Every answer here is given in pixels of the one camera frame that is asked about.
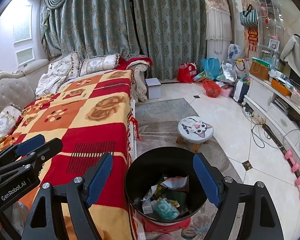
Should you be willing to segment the dark green snack packet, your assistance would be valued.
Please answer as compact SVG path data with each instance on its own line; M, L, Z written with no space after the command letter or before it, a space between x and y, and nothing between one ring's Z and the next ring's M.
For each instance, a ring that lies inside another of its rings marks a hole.
M168 193L166 193L166 198L168 200L177 201L180 206L184 206L186 193L179 191L169 191Z

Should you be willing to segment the pink plastic bag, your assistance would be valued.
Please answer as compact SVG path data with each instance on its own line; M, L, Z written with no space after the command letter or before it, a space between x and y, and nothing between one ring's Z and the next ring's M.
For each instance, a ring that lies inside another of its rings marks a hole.
M170 190L179 190L184 189L189 184L189 177L174 177L174 178L167 178L162 183L161 186L166 187Z

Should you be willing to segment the teal tissue pack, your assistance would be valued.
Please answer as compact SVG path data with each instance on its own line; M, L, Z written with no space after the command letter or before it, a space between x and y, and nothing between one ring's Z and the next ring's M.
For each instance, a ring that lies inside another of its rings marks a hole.
M166 198L156 202L156 204L154 205L154 211L163 220L174 220L180 215L178 209L174 205L172 205Z

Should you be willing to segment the green white small box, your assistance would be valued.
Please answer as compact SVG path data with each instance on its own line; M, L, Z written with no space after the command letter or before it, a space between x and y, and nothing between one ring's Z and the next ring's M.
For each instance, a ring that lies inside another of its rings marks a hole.
M145 215L153 213L153 207L150 199L143 198L142 211Z

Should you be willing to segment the black trash bin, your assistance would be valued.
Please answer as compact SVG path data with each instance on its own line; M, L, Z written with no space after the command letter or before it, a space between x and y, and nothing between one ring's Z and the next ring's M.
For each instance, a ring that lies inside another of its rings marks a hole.
M195 215L207 196L193 168L194 153L159 147L137 157L125 178L128 201L142 217L161 225Z

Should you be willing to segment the white embroidered pillow left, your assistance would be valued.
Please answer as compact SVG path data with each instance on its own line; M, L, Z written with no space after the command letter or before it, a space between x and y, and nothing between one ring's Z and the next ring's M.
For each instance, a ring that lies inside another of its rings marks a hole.
M10 131L16 127L22 110L14 104L9 104L0 112L0 144L8 136Z

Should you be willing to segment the pink dumbbell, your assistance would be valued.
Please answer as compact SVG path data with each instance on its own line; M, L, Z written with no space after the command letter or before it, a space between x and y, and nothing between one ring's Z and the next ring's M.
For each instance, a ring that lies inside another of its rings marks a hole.
M298 162L295 162L292 158L292 151L288 150L285 153L285 159L291 164L291 171L296 175L295 185L300 187L300 165Z

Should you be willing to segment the grey tufted headboard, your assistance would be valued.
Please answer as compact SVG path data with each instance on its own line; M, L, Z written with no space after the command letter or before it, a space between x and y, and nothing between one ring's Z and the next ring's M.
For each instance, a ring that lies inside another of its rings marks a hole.
M14 73L0 73L0 112L12 103L23 109L36 99L40 77L47 73L49 61L40 59Z

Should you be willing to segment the red orange patchwork blanket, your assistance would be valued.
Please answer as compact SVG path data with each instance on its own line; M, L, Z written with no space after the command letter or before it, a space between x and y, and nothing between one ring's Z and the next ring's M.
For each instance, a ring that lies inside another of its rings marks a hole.
M132 76L131 70L114 70L72 81L59 93L39 98L24 109L16 127L0 144L0 151L39 134L45 142L61 139L63 148L42 165L32 164L39 171L39 185L0 212L1 228L12 239L22 239L31 206L44 183L58 186L84 176L106 152L112 154L113 166L89 212L101 239L136 237L133 210L124 189L132 160L129 154L129 124L134 120L130 107ZM67 204L62 204L62 211L69 239L77 239Z

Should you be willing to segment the white folded quilt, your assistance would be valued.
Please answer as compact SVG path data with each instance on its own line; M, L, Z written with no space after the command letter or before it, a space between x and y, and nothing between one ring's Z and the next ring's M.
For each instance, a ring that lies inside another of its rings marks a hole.
M45 95L55 94L61 85L65 83L65 80L66 76L43 74L38 81L36 98L38 99Z

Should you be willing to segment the white square pillow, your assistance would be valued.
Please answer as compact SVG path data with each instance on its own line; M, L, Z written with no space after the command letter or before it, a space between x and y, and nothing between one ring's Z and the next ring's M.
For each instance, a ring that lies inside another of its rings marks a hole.
M80 60L77 51L71 52L65 57L50 62L48 74L56 76L66 76L68 78L78 77L80 72Z

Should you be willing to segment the white tv console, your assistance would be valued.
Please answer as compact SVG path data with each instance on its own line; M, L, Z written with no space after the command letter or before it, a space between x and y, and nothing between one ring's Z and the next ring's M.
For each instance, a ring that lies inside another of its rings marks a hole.
M274 89L269 81L253 75L243 102L265 120L275 138L285 150L292 151L294 161L300 165L300 106Z

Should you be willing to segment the white bolster pillow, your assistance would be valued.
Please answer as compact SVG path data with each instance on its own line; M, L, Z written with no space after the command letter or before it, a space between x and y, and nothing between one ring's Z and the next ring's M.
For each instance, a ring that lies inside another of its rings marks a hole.
M81 63L80 76L114 69L119 63L118 53L103 56L94 56L84 59Z

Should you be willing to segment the cat face stool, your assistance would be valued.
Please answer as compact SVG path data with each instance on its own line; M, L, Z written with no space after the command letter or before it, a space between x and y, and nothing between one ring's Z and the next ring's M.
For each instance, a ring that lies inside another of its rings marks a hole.
M176 143L181 145L187 141L192 145L192 152L198 153L201 144L207 144L213 134L211 124L203 122L199 116L187 116L179 121Z

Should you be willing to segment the white cardboard box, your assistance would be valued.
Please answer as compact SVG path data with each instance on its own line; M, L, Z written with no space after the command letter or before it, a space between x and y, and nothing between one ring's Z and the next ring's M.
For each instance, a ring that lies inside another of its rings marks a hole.
M150 100L161 98L161 83L157 78L146 79L146 85Z

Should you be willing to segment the red plastic bag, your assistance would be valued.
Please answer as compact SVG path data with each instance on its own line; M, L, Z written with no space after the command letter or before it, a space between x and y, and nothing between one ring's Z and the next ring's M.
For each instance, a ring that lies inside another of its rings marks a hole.
M221 87L219 87L219 85L217 85L213 80L204 79L202 84L208 97L217 98L220 96Z

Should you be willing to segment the brown paper bag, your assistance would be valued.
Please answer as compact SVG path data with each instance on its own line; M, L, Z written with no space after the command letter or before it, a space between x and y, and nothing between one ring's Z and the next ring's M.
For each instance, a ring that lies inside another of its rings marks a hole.
M269 67L253 61L249 73L260 80L269 80Z

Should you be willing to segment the teal shopping bag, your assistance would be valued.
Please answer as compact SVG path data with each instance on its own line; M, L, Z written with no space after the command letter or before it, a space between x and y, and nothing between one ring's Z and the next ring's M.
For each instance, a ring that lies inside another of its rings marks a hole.
M203 71L206 74L206 77L214 80L219 76L220 64L218 59L215 58L202 59L201 63L202 63Z

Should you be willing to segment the red gift bag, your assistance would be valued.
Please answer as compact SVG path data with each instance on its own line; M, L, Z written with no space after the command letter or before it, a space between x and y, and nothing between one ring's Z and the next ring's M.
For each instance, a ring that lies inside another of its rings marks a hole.
M196 75L197 66L195 63L183 63L179 67L177 81L181 83L193 83Z

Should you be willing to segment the green patterned curtain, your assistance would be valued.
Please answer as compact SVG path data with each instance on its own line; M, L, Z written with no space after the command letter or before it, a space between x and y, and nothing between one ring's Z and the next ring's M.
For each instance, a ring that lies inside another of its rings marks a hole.
M47 53L80 59L150 57L148 75L173 79L183 63L206 55L204 0L42 0L40 35Z

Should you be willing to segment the white cabinet with lace cover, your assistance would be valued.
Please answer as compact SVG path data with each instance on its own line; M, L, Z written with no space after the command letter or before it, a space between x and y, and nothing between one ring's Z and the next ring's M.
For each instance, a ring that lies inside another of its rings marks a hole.
M207 58L218 59L219 63L228 58L232 41L230 10L227 0L205 0Z

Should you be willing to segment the striped tote bag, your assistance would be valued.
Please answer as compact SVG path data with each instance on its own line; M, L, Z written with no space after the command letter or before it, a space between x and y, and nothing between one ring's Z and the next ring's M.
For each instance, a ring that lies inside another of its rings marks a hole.
M240 24L247 28L258 27L257 10L249 4L245 11L239 13Z

